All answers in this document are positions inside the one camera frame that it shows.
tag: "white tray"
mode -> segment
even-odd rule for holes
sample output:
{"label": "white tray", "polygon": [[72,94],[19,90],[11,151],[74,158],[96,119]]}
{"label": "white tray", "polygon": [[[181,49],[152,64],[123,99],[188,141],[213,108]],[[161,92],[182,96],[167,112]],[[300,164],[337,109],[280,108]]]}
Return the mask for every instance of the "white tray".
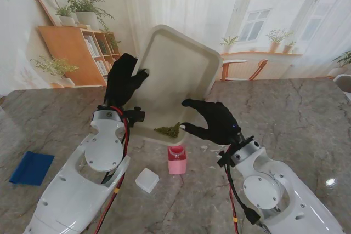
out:
{"label": "white tray", "polygon": [[177,138],[169,138],[154,128],[191,122],[196,111],[181,103],[187,98],[202,100],[207,96],[222,60],[216,51],[165,25],[154,27],[148,40],[133,74],[146,68],[150,76],[126,106],[140,106],[145,111],[144,122],[136,123],[132,134],[169,146],[179,145],[184,131]]}

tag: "white cube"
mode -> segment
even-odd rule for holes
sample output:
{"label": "white cube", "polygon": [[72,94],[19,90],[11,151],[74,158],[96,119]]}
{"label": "white cube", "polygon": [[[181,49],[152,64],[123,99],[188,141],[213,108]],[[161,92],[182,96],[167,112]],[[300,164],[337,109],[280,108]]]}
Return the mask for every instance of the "white cube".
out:
{"label": "white cube", "polygon": [[160,178],[158,177],[158,175],[156,175],[148,168],[144,168],[144,170],[135,180],[135,183],[137,183],[137,186],[145,190],[147,193],[150,193],[159,180]]}

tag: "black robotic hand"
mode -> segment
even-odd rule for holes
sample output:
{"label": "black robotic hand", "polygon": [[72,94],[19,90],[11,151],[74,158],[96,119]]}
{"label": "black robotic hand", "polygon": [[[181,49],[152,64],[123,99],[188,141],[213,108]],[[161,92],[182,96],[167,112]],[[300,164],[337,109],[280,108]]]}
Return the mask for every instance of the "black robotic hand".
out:
{"label": "black robotic hand", "polygon": [[194,136],[219,145],[229,145],[234,143],[241,134],[241,128],[238,126],[236,119],[221,102],[186,99],[182,102],[182,105],[196,109],[207,122],[208,129],[191,123],[180,125],[183,130]]}
{"label": "black robotic hand", "polygon": [[107,79],[104,100],[106,106],[122,107],[149,76],[146,69],[140,70],[136,75],[132,76],[137,61],[138,59],[124,53],[114,63]]}

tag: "white curtain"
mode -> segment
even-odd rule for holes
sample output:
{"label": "white curtain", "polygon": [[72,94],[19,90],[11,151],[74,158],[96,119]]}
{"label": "white curtain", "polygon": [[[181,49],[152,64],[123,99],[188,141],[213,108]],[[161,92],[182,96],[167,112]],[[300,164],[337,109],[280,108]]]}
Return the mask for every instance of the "white curtain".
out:
{"label": "white curtain", "polygon": [[235,0],[126,0],[137,54],[150,29],[168,25],[217,49],[233,12]]}
{"label": "white curtain", "polygon": [[351,50],[351,0],[337,0],[303,56],[284,77],[324,77],[338,67],[332,60],[347,50]]}

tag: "pink cup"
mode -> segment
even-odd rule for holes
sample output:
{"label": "pink cup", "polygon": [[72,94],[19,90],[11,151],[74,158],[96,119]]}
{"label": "pink cup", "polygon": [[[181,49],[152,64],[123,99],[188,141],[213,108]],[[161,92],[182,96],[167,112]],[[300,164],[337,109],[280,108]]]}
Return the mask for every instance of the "pink cup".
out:
{"label": "pink cup", "polygon": [[186,151],[184,145],[168,147],[168,172],[170,175],[185,174]]}

